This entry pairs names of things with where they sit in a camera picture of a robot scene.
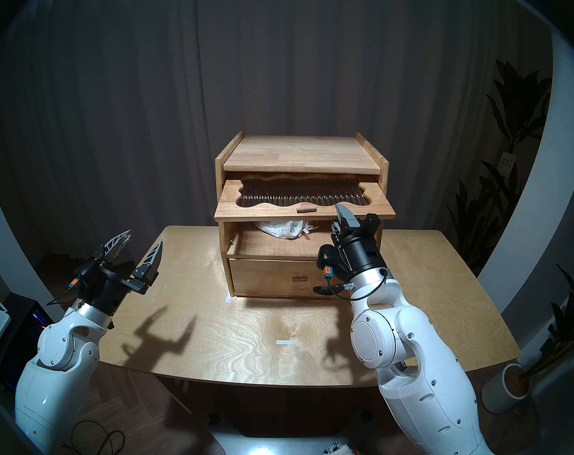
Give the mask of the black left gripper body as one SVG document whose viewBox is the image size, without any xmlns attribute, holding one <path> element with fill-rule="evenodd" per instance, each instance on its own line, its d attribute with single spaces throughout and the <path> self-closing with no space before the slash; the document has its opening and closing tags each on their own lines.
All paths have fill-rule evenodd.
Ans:
<svg viewBox="0 0 574 455">
<path fill-rule="evenodd" d="M 74 270 L 78 283 L 77 297 L 88 305 L 112 317 L 127 293 L 144 295 L 152 282 L 142 282 L 133 276 L 123 279 L 102 261 L 89 260 Z"/>
</svg>

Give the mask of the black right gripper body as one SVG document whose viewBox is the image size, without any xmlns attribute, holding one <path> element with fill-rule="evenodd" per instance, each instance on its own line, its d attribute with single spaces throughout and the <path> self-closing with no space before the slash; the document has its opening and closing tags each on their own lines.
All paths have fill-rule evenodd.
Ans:
<svg viewBox="0 0 574 455">
<path fill-rule="evenodd" d="M 350 282 L 356 275 L 370 269 L 379 269 L 379 274 L 388 277 L 388 268 L 381 256 L 374 233 L 349 234 L 332 232 L 335 259 L 332 260 L 334 276 L 343 282 Z"/>
</svg>

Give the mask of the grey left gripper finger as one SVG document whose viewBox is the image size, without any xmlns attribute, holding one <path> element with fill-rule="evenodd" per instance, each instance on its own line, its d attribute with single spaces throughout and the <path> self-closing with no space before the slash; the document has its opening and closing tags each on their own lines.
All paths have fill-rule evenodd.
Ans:
<svg viewBox="0 0 574 455">
<path fill-rule="evenodd" d="M 142 282 L 154 282 L 158 276 L 162 250 L 163 241 L 159 241 L 146 255 L 142 264 L 133 270 L 132 276 Z"/>
<path fill-rule="evenodd" d="M 126 246 L 126 243 L 131 237 L 131 230 L 126 230 L 123 233 L 115 236 L 103 246 L 102 261 L 105 263 L 113 263 L 117 256 Z"/>
</svg>

